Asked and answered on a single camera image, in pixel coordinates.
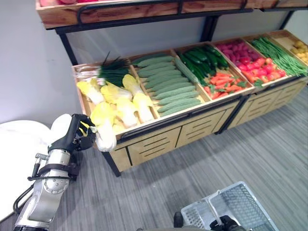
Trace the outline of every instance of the black metal frame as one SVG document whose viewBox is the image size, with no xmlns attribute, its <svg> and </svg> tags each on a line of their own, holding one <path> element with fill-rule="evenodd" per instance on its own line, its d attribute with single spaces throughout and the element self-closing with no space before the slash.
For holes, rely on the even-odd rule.
<svg viewBox="0 0 308 231">
<path fill-rule="evenodd" d="M 72 32 L 79 32 L 79 31 L 86 31 L 86 30 L 94 30 L 94 29 L 101 29 L 101 28 L 109 28 L 109 27 L 117 27 L 117 26 L 127 26 L 127 25 L 136 25 L 136 24 L 144 24 L 144 23 L 152 23 L 152 22 L 162 22 L 162 21 L 170 21 L 170 20 L 177 20 L 177 19 L 185 19 L 185 18 L 194 18 L 194 17 L 206 17 L 204 28 L 202 31 L 202 35 L 200 37 L 200 41 L 211 41 L 216 29 L 216 25 L 218 23 L 218 19 L 221 15 L 225 14 L 235 14 L 235 13 L 249 13 L 252 12 L 253 9 L 246 9 L 247 0 L 243 0 L 243 3 L 241 5 L 240 9 L 237 10 L 224 10 L 224 11 L 209 11 L 209 12 L 197 12 L 197 13 L 182 13 L 182 7 L 183 3 L 186 1 L 194 1 L 194 0 L 131 0 L 131 1 L 125 1 L 125 2 L 111 2 L 111 3 L 103 3 L 103 4 L 94 4 L 94 5 L 88 5 L 80 8 L 77 12 L 77 25 L 72 26 L 61 26 L 56 28 L 49 28 L 47 30 L 54 29 L 56 33 L 59 35 L 63 46 L 69 56 L 69 59 L 72 63 L 72 65 L 77 65 L 78 61 L 76 59 L 76 56 L 73 52 L 73 49 L 69 43 L 69 40 L 67 38 L 67 33 Z M 159 3 L 178 3 L 179 7 L 176 14 L 172 15 L 162 15 L 162 16 L 152 16 L 152 17 L 144 17 L 144 18 L 132 18 L 132 19 L 124 19 L 124 20 L 116 20 L 116 21 L 107 21 L 107 22 L 98 22 L 98 23 L 88 23 L 84 24 L 82 23 L 81 15 L 84 11 L 87 10 L 95 10 L 95 9 L 102 9 L 102 8 L 113 8 L 113 7 L 121 7 L 121 6 L 136 6 L 136 5 L 145 5 L 145 4 L 159 4 Z M 306 10 L 306 7 L 296 7 L 296 8 L 277 8 L 279 5 L 280 0 L 277 1 L 277 4 L 273 6 L 272 9 L 261 9 L 263 12 L 271 12 L 271 11 L 289 11 L 286 18 L 284 19 L 280 29 L 283 29 L 285 25 L 288 23 L 289 19 L 292 17 L 294 11 L 297 10 Z M 267 88 L 265 91 L 270 90 L 274 87 L 277 87 L 277 85 Z M 231 124 L 231 122 L 234 120 L 242 106 L 245 104 L 245 102 L 249 99 L 250 95 L 245 96 L 238 96 L 234 98 L 230 98 L 227 102 L 218 102 L 215 104 L 212 104 L 210 106 L 205 106 L 202 108 L 195 109 L 193 111 L 190 111 L 185 114 L 180 114 L 171 118 L 168 118 L 163 121 L 158 121 L 155 123 L 152 123 L 150 125 L 135 129 L 134 131 L 127 132 L 123 134 L 122 138 L 118 141 L 118 143 L 123 143 L 125 141 L 131 140 L 135 137 L 142 136 L 144 134 L 153 132 L 155 130 L 165 128 L 167 126 L 170 126 L 172 124 L 181 122 L 183 120 L 186 120 L 188 118 L 200 115 L 202 113 L 205 113 L 209 110 L 213 110 L 214 108 L 217 108 L 219 106 L 224 106 L 230 103 L 233 103 L 235 101 L 239 100 L 239 103 L 235 107 L 235 109 L 232 111 L 228 119 L 225 121 L 223 126 L 220 128 L 216 134 L 221 134 L 223 131 L 225 131 L 228 126 Z M 121 176 L 121 172 L 117 168 L 113 158 L 111 157 L 109 152 L 102 152 L 104 158 L 106 159 L 107 163 L 109 164 L 110 168 L 114 172 L 116 177 Z M 132 165 L 129 152 L 128 152 L 128 158 L 130 161 L 130 164 Z"/>
</svg>

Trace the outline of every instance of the gray floor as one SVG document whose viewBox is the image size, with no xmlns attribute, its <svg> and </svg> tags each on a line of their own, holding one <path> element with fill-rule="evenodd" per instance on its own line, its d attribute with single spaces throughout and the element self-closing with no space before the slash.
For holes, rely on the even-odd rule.
<svg viewBox="0 0 308 231">
<path fill-rule="evenodd" d="M 308 88 L 290 104 L 211 135 L 116 178 L 99 152 L 84 152 L 51 231 L 135 231 L 172 225 L 175 211 L 245 181 L 280 231 L 308 227 Z M 11 216 L 0 224 L 12 229 Z"/>
</svg>

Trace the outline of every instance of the round table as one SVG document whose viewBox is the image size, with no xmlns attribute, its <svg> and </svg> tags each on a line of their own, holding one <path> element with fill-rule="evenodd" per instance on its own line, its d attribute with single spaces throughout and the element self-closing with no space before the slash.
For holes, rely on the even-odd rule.
<svg viewBox="0 0 308 231">
<path fill-rule="evenodd" d="M 50 132 L 47 126 L 30 120 L 0 124 L 0 221 L 13 212 L 16 198 L 33 183 L 27 177 L 32 174 L 35 154 L 47 154 Z"/>
</svg>

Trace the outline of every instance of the shopping basket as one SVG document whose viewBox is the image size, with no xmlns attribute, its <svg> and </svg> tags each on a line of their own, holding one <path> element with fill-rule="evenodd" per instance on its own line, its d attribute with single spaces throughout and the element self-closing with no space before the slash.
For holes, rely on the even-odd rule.
<svg viewBox="0 0 308 231">
<path fill-rule="evenodd" d="M 246 230 L 279 231 L 247 185 L 240 181 L 181 210 L 186 225 L 210 230 L 210 223 L 228 215 Z"/>
</svg>

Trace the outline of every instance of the yellow fruit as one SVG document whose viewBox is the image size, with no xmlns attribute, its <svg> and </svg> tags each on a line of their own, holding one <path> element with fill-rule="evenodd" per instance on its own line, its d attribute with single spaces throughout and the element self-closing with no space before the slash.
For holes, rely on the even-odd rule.
<svg viewBox="0 0 308 231">
<path fill-rule="evenodd" d="M 302 41 L 297 41 L 295 44 L 294 44 L 295 47 L 299 48 L 301 46 L 304 46 L 304 43 Z"/>
<path fill-rule="evenodd" d="M 298 54 L 298 50 L 296 48 L 292 48 L 291 51 L 294 53 L 294 54 Z"/>
</svg>

